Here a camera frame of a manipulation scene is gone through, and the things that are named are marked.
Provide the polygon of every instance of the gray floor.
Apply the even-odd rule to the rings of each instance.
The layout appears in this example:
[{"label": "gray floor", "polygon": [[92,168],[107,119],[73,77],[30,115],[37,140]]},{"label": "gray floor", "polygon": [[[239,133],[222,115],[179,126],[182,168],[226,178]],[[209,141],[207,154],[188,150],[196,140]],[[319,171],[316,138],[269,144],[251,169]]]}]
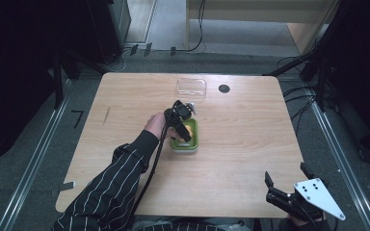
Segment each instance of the gray floor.
[{"label": "gray floor", "polygon": [[[152,42],[155,50],[187,49],[185,13],[186,1],[157,0],[146,43]],[[277,57],[299,55],[286,23],[204,19],[202,29],[203,44],[196,52]],[[199,38],[198,21],[191,20],[188,48],[194,48]]]},{"label": "gray floor", "polygon": [[127,0],[131,24],[126,42],[145,43],[149,35],[156,0]]},{"label": "gray floor", "polygon": [[[157,15],[155,15],[155,18],[154,23],[157,22]],[[149,38],[153,40],[152,48],[158,47],[158,42],[160,42],[163,49],[171,46],[180,47],[181,43],[176,43],[176,38],[170,38],[164,34],[165,41],[163,41],[161,38],[155,37],[155,35],[158,34],[156,32],[157,26],[155,25],[156,24],[153,24],[152,26]],[[176,37],[177,33],[168,35]],[[263,36],[260,35],[256,41],[263,39]],[[109,67],[124,72],[257,75],[276,69],[278,61],[283,57],[297,55],[297,53],[293,51],[281,50],[280,53],[278,53],[280,47],[278,45],[272,45],[283,44],[283,46],[286,47],[292,46],[288,34],[283,33],[282,36],[275,36],[275,38],[272,39],[274,39],[275,42],[267,44],[267,48],[263,50],[257,48],[258,50],[255,50],[255,48],[251,47],[249,54],[228,54],[230,51],[235,53],[237,51],[237,49],[227,49],[230,47],[228,45],[225,45],[227,51],[219,51],[219,48],[216,51],[208,50],[210,47],[209,40],[205,42],[206,50],[203,54],[176,53],[174,56],[171,56],[169,52],[152,51],[149,56],[145,57],[144,51],[139,50],[138,53],[133,56],[126,53],[124,55],[124,60],[117,60],[109,64]],[[281,64],[285,64],[285,62],[288,61],[289,59],[284,60]],[[68,165],[83,129],[98,84],[101,81],[101,76],[98,73],[89,68],[81,67],[83,76],[80,80],[74,81],[72,84],[65,112],[51,143],[48,145],[36,179],[33,181],[31,189],[28,191],[19,213],[14,214],[16,219],[14,220],[13,230],[48,230],[59,215],[55,210],[57,199],[56,190],[65,179]],[[279,80],[282,90],[289,90],[303,85],[298,78],[297,69],[288,71],[286,75],[280,76]],[[305,91],[303,90],[295,91],[289,95],[289,98],[304,94]],[[290,115],[297,112],[305,102],[306,99],[301,98],[286,103]],[[40,135],[43,133],[47,122],[53,114],[53,105],[54,97],[52,96],[41,106],[40,111],[24,129],[13,148],[0,158],[0,221],[5,214],[5,210],[9,206],[11,196],[25,168],[28,166],[35,152],[40,140]],[[72,110],[84,111],[82,120],[77,124],[76,128],[74,128],[74,126],[78,115],[73,113]],[[351,163],[360,186],[363,188],[370,202],[370,164],[363,162],[358,157],[357,143],[348,132],[342,117],[336,114],[334,110],[327,110],[326,114],[330,119],[331,126],[334,128],[335,135],[340,140],[342,148],[345,150],[345,155]],[[293,120],[294,127],[296,127],[296,124],[297,119]],[[311,109],[307,110],[302,116],[297,137],[304,160],[310,165],[314,172],[330,180],[330,192],[347,217],[347,220],[339,223],[338,229],[367,230],[364,228],[364,222],[358,213],[358,208],[348,190],[347,183],[344,181],[341,171],[331,154],[326,136],[321,130],[320,124]],[[329,221],[332,225],[333,220],[330,217]],[[277,222],[277,220],[273,220],[275,230]],[[270,220],[263,219],[262,223],[264,230],[271,230]]]}]

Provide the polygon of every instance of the person's hand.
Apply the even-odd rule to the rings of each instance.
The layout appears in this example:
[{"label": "person's hand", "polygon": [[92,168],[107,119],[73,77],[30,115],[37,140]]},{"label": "person's hand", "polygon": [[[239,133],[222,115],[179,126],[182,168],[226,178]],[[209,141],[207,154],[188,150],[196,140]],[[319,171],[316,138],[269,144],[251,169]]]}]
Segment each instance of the person's hand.
[{"label": "person's hand", "polygon": [[[164,129],[165,125],[165,116],[163,113],[157,113],[156,115],[152,115],[151,118],[148,120],[144,130],[152,133],[158,140],[161,139],[162,130]],[[179,136],[174,132],[171,128],[168,129],[167,138],[179,138]]]}]

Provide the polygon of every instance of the black sleeve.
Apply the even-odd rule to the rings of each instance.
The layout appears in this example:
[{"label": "black sleeve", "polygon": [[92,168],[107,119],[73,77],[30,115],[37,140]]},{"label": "black sleeve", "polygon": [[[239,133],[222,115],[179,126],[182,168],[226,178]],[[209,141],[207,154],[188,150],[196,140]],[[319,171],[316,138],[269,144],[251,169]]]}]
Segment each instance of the black sleeve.
[{"label": "black sleeve", "polygon": [[317,229],[314,227],[314,224],[309,222],[303,226],[296,226],[291,219],[285,218],[280,221],[278,224],[278,231],[331,231],[329,223],[326,219],[321,221],[316,221]]},{"label": "black sleeve", "polygon": [[119,146],[113,162],[71,202],[53,230],[126,230],[141,170],[157,145],[144,130],[131,144]]}]

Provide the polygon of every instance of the black round object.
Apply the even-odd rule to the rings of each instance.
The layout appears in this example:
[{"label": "black round object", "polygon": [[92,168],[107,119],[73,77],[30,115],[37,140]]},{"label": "black round object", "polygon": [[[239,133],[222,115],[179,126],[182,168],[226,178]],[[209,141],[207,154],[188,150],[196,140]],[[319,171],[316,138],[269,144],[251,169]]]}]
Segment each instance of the black round object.
[{"label": "black round object", "polygon": [[228,93],[230,91],[230,87],[228,85],[220,85],[219,91],[222,93]]}]

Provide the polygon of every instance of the green container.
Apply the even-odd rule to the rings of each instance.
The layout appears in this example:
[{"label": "green container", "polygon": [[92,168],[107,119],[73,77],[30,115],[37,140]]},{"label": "green container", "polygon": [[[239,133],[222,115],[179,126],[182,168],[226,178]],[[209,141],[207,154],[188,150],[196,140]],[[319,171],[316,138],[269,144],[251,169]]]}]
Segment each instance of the green container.
[{"label": "green container", "polygon": [[180,142],[179,139],[171,140],[171,148],[175,153],[195,153],[198,150],[198,123],[195,119],[189,118],[183,121],[184,125],[189,125],[194,134],[190,141]]}]

